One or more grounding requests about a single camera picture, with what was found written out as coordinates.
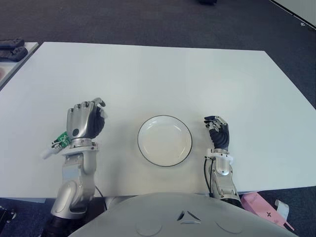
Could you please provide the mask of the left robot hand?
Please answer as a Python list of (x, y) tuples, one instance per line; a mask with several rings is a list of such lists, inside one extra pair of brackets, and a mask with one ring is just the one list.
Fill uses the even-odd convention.
[(103, 130), (106, 104), (101, 98), (75, 104), (67, 113), (67, 135), (70, 140), (79, 138), (94, 139)]

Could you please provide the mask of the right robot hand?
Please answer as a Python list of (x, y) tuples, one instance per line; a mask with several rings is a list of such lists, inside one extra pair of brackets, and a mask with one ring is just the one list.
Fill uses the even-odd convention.
[(205, 117), (204, 123), (205, 127), (209, 130), (214, 148), (228, 151), (230, 142), (228, 123), (220, 116)]

